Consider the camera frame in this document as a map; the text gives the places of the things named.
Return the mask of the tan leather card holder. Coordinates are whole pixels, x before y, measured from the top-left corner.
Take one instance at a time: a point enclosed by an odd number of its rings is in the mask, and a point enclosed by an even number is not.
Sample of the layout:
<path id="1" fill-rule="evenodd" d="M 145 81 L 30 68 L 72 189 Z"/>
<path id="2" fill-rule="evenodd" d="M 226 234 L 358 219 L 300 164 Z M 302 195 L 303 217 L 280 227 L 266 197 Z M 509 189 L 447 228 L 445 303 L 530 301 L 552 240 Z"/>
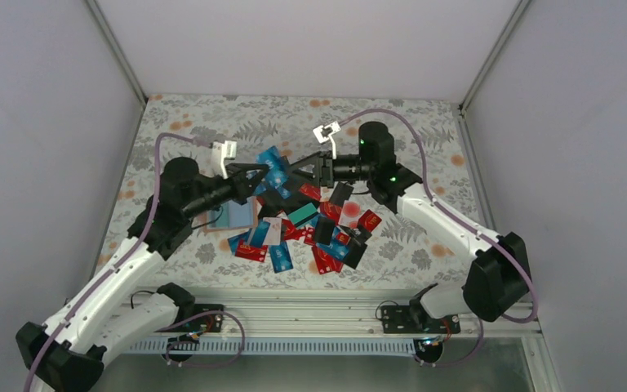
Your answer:
<path id="1" fill-rule="evenodd" d="M 256 224 L 256 206 L 254 198 L 249 198 L 244 204 L 228 201 L 217 210 L 209 211 L 206 230 L 229 230 L 252 227 Z"/>

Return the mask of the teal striped card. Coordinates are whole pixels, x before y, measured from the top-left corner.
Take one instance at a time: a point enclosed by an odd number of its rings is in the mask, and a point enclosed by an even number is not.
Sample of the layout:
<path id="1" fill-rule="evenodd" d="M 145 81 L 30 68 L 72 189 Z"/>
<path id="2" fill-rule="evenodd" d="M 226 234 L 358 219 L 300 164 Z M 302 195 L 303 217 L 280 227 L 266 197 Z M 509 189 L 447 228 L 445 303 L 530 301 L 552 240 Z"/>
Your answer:
<path id="1" fill-rule="evenodd" d="M 306 225 L 318 215 L 318 207 L 313 203 L 307 203 L 302 207 L 295 208 L 287 213 L 288 220 L 296 227 Z"/>

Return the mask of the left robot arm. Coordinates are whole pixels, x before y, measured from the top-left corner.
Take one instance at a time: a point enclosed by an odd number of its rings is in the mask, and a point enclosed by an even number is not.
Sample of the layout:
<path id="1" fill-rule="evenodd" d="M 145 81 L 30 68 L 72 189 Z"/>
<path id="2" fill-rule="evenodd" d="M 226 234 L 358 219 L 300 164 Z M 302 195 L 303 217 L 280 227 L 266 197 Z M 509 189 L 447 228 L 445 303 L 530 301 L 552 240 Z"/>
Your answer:
<path id="1" fill-rule="evenodd" d="M 230 163 L 223 174 L 204 176 L 195 160 L 155 165 L 154 190 L 109 263 L 43 323 L 16 333 L 29 373 L 24 390 L 88 391 L 121 353 L 148 335 L 182 331 L 193 320 L 195 298 L 175 283 L 119 318 L 113 315 L 139 283 L 168 261 L 193 233 L 193 219 L 228 201 L 244 204 L 269 168 Z"/>

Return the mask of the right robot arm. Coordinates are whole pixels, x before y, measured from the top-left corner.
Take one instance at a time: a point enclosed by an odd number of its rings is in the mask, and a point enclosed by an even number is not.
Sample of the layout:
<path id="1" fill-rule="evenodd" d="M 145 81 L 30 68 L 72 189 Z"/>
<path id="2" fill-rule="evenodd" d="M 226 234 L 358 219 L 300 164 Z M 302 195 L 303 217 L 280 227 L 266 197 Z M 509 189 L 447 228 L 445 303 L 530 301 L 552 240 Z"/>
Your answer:
<path id="1" fill-rule="evenodd" d="M 464 281 L 421 292 L 420 304 L 409 312 L 418 332 L 430 332 L 450 314 L 472 313 L 494 322 L 534 292 L 523 239 L 515 233 L 498 234 L 446 204 L 430 190 L 425 174 L 417 175 L 398 162 L 394 138 L 382 122 L 360 126 L 357 154 L 317 152 L 292 163 L 287 174 L 323 187 L 363 181 L 377 203 L 436 235 L 469 262 Z"/>

